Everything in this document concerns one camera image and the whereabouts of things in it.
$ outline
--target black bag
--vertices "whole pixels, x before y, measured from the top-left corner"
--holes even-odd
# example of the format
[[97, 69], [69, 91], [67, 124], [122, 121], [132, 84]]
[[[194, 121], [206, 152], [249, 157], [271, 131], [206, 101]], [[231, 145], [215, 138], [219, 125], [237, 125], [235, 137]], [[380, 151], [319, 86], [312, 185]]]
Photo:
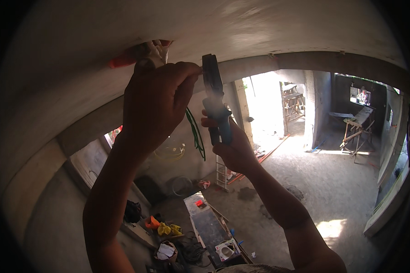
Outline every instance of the black bag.
[[123, 219], [128, 223], [137, 223], [141, 219], [141, 205], [132, 201], [126, 202], [125, 215]]

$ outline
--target concrete ceiling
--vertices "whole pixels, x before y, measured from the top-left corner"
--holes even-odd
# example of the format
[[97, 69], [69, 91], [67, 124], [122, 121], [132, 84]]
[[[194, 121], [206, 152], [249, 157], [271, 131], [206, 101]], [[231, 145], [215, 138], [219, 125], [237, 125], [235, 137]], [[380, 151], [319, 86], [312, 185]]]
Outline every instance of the concrete ceiling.
[[405, 68], [387, 25], [363, 0], [40, 1], [0, 71], [0, 189], [40, 147], [119, 97], [133, 66], [125, 48], [174, 40], [169, 61], [201, 64], [301, 51], [345, 51]]

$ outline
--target hand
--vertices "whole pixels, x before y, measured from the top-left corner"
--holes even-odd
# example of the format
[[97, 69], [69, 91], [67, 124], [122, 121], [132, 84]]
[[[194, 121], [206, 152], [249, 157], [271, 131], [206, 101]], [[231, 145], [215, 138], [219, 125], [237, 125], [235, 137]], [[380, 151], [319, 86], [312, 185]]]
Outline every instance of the hand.
[[201, 73], [194, 63], [168, 63], [155, 69], [149, 60], [139, 61], [125, 89], [122, 149], [131, 148], [129, 152], [145, 160], [158, 148], [184, 118]]
[[[202, 114], [207, 116], [205, 110], [202, 110]], [[247, 176], [255, 172], [258, 168], [261, 168], [261, 165], [252, 151], [251, 144], [245, 132], [235, 124], [231, 117], [229, 120], [233, 138], [231, 144], [225, 145], [218, 143], [214, 145], [213, 152], [223, 159], [226, 167], [231, 171], [239, 172]], [[217, 122], [211, 118], [203, 117], [201, 123], [203, 127], [217, 127]]]

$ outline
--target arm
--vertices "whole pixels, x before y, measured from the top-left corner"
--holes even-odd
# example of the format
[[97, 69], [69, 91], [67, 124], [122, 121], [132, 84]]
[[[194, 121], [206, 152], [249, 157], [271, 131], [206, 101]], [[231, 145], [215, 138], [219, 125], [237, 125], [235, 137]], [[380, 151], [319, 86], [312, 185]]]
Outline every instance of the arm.
[[136, 66], [125, 90], [123, 130], [83, 210], [85, 244], [93, 272], [134, 272], [116, 240], [128, 191], [137, 168], [184, 118], [200, 73], [192, 63], [146, 71]]
[[[290, 194], [257, 161], [249, 140], [230, 119], [233, 140], [213, 147], [225, 165], [246, 175], [273, 219], [284, 229], [290, 257], [297, 272], [346, 272], [341, 258], [324, 242], [306, 208]], [[216, 127], [217, 123], [202, 118], [202, 126]]]

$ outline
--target green wire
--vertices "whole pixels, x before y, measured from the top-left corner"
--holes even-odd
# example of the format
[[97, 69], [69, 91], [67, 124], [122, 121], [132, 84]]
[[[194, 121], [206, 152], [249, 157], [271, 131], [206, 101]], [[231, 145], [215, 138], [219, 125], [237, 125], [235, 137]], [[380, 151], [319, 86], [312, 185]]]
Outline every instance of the green wire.
[[204, 143], [202, 141], [202, 136], [201, 132], [199, 131], [199, 128], [197, 127], [197, 123], [195, 118], [193, 117], [193, 114], [191, 113], [190, 109], [185, 110], [185, 114], [187, 115], [187, 119], [190, 122], [191, 125], [191, 132], [193, 132], [193, 137], [195, 139], [195, 148], [199, 150], [199, 153], [201, 154], [202, 158], [205, 161], [205, 149], [204, 149]]

